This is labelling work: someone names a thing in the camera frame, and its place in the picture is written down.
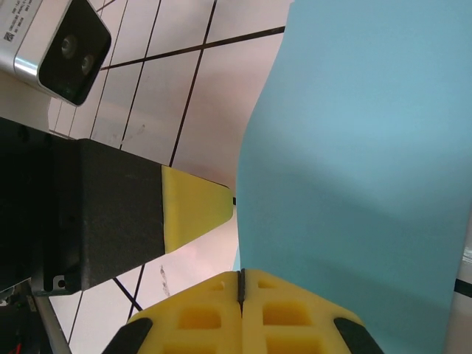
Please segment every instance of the grout line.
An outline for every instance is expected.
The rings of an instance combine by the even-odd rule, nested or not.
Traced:
[[[209,29],[212,26],[212,19],[213,19],[213,15],[215,14],[215,8],[216,8],[217,2],[218,2],[218,0],[213,1],[212,12],[209,14],[208,25],[206,26],[206,32],[205,32],[203,45],[205,45],[207,43]],[[192,98],[193,89],[195,88],[195,82],[197,80],[198,70],[200,69],[201,59],[202,59],[203,56],[204,56],[204,49],[202,49],[200,51],[200,55],[198,56],[198,60],[197,60],[197,65],[195,67],[195,72],[193,73],[193,79],[192,79],[192,84],[190,85],[189,95],[187,97],[187,101],[185,102],[184,113],[182,114],[182,119],[181,119],[180,125],[178,127],[176,143],[174,144],[174,148],[173,148],[173,151],[172,151],[172,156],[170,157],[170,162],[169,162],[170,167],[172,167],[174,159],[176,157],[178,142],[180,141],[180,136],[182,135],[182,130],[184,129],[185,118],[187,117],[187,112],[189,110],[190,100]]]
[[[102,68],[102,70],[115,69],[115,68],[119,68],[119,67],[127,66],[127,65],[132,65],[132,64],[136,64],[136,63],[144,63],[144,62],[150,61],[150,60],[172,57],[174,55],[184,54],[184,53],[188,53],[188,52],[196,52],[198,50],[214,48],[216,46],[225,46],[227,44],[233,44],[233,43],[238,43],[238,42],[243,42],[243,41],[250,41],[251,39],[267,37],[267,36],[270,36],[270,35],[278,35],[280,33],[284,33],[284,31],[285,31],[285,26],[266,29],[264,31],[250,33],[248,35],[239,35],[237,37],[223,39],[221,41],[200,44],[198,46],[190,46],[188,48],[174,50],[172,52],[167,52],[167,53],[162,53],[162,54],[157,54],[157,55],[151,55],[150,57],[144,57],[144,58],[141,58],[141,59],[125,61],[124,63],[113,64],[113,65],[106,66],[106,67]]]
[[[64,138],[64,139],[67,139],[67,140],[76,140],[74,138],[71,138],[70,136],[67,136],[66,134],[62,134],[62,133],[59,133],[57,131],[52,131],[51,129],[49,129],[48,134],[56,135],[56,136],[59,136],[60,138]]]
[[[58,118],[56,119],[56,124],[54,124],[54,131],[56,131],[56,128],[58,127],[58,122],[59,122],[59,116],[60,116],[60,110],[62,109],[62,104],[63,101],[60,101],[60,106],[59,106],[59,113],[58,113]]]
[[[142,275],[145,272],[145,264],[141,265],[141,270],[139,271],[138,282],[136,283],[136,290],[134,291],[133,300],[137,303],[139,286],[141,286]],[[128,314],[128,320],[133,315],[133,308],[135,308],[134,303],[131,303],[130,313]]]
[[[80,303],[82,302],[82,296],[83,296],[83,291],[80,294],[79,303],[77,304],[77,310],[75,311],[74,321],[72,322],[71,334],[69,335],[69,340],[67,341],[67,344],[71,344],[72,332],[74,332],[75,321],[77,321],[77,315],[79,314],[79,308],[80,308]]]
[[[107,7],[109,4],[113,4],[116,0],[110,0],[109,2],[105,3],[105,1],[103,2],[103,6],[100,7],[97,12],[103,10],[105,7]]]
[[[151,29],[150,29],[149,41],[147,41],[147,47],[146,47],[146,52],[145,52],[145,58],[146,58],[146,55],[148,55],[148,52],[149,52],[150,40],[151,40],[152,37],[153,37],[154,27],[156,26],[156,21],[157,21],[157,16],[159,15],[159,9],[161,8],[161,2],[162,2],[162,0],[159,0],[159,4],[157,5],[156,16],[154,16],[153,26],[152,26]],[[128,117],[127,117],[127,119],[126,119],[125,130],[123,131],[123,135],[122,135],[122,138],[121,138],[121,142],[120,142],[120,144],[119,144],[119,149],[120,149],[120,150],[123,148],[123,140],[125,139],[126,131],[128,131],[128,124],[129,124],[129,122],[130,122],[131,112],[133,111],[134,101],[136,100],[136,94],[138,93],[139,83],[140,83],[140,81],[141,81],[142,71],[143,71],[144,68],[145,68],[145,62],[143,61],[142,64],[141,64],[141,69],[139,70],[138,82],[136,83],[136,88],[134,89],[134,95],[133,95],[133,100],[131,101],[130,111],[128,112]]]
[[[113,281],[115,282],[115,284],[118,285],[118,288],[124,293],[124,295],[128,298],[128,300],[131,301],[131,304],[137,308],[139,311],[142,311],[142,307],[139,306],[139,304],[136,302],[136,300],[130,295],[130,293],[128,292],[128,290],[126,290],[126,288],[123,286],[123,284],[117,279],[117,278],[113,278]]]
[[[71,127],[69,128],[69,133],[67,134],[67,136],[70,136],[71,135],[71,131],[72,131],[72,125],[74,124],[74,119],[75,119],[75,114],[77,113],[77,107],[75,108],[74,110],[74,115],[72,116],[72,122],[71,122]]]
[[[121,16],[121,21],[119,22],[117,39],[115,40],[115,44],[113,45],[113,52],[111,53],[110,63],[113,61],[113,55],[115,54],[115,48],[117,47],[117,43],[118,43],[118,39],[119,39],[119,31],[121,30],[121,25],[123,23],[123,18],[125,17],[126,7],[128,7],[128,0],[126,0],[125,9],[123,10],[123,14]],[[100,100],[98,101],[97,112],[95,113],[95,118],[94,118],[94,124],[91,127],[91,132],[90,132],[90,137],[89,137],[90,139],[91,139],[92,134],[94,133],[95,123],[97,122],[98,111],[100,109],[100,105],[102,104],[103,92],[105,92],[106,80],[108,79],[108,74],[109,73],[110,73],[110,71],[108,70],[106,72],[105,81],[103,82],[102,94],[100,95]]]
[[[103,0],[102,6],[97,9],[97,13],[99,13],[99,16],[100,16],[100,17],[102,17],[103,8],[105,7],[105,2],[106,2],[106,0]]]
[[[60,114],[60,108],[62,107],[62,100],[59,100],[59,101],[60,101],[59,111],[58,111],[58,115],[56,116],[56,123],[54,124],[54,129],[56,129],[56,125],[58,124],[59,114]],[[48,110],[48,123],[47,123],[47,126],[48,126],[48,128],[51,128],[51,127],[49,126],[49,110]]]

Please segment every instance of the camera label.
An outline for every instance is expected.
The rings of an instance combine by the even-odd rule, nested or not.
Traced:
[[[1,4],[3,30],[0,32],[1,46],[13,46],[24,37],[38,11],[41,0],[4,0]]]

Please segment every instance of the yellow foam tip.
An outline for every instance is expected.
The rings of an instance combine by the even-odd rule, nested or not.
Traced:
[[[170,253],[227,222],[233,214],[229,188],[162,166],[165,252]]]

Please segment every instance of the silver camera housing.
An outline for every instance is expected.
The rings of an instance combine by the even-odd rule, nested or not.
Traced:
[[[88,18],[74,19],[74,17],[82,15],[82,13],[78,13],[77,8],[85,9]],[[53,87],[54,85],[48,87],[45,80],[41,79],[41,67],[46,56],[51,56],[48,54],[50,50],[56,49],[57,52],[56,36],[59,35],[58,32],[60,32],[65,18],[74,19],[72,25],[78,24],[81,28],[75,28],[72,31],[76,30],[79,34],[83,34],[84,30],[88,31],[88,26],[95,26],[91,30],[97,30],[102,37],[106,31],[110,37],[109,31],[88,0],[0,0],[0,70],[50,96],[65,100],[72,105],[80,105],[90,92],[91,83],[95,80],[98,70],[105,60],[110,48],[111,37],[107,44],[104,42],[101,46],[100,57],[94,62],[98,69],[95,68],[90,73],[90,77],[82,79],[84,83],[75,82],[81,80],[80,76],[75,72],[75,69],[67,69],[67,66],[71,66],[72,60],[68,61],[67,58],[64,58],[63,67],[61,68],[62,64],[57,65],[58,72],[54,72],[55,69],[48,69],[49,73],[43,74],[44,77],[54,76],[51,81],[58,82],[58,88]],[[89,46],[89,42],[94,41],[93,35],[90,35],[89,32],[87,32],[87,36],[90,41],[82,40],[80,45]],[[60,47],[59,53],[54,53],[54,55],[56,62],[60,63],[58,61],[60,60],[58,57]],[[67,77],[69,72],[74,72],[73,79]],[[80,99],[75,100],[72,99],[72,94],[70,97],[65,94],[67,86],[70,86],[69,90],[72,90],[73,85],[80,86],[80,90],[83,91],[80,93]]]

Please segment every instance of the depth camera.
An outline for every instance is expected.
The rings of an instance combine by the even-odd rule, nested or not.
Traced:
[[[0,0],[0,70],[81,105],[111,36],[88,0]]]

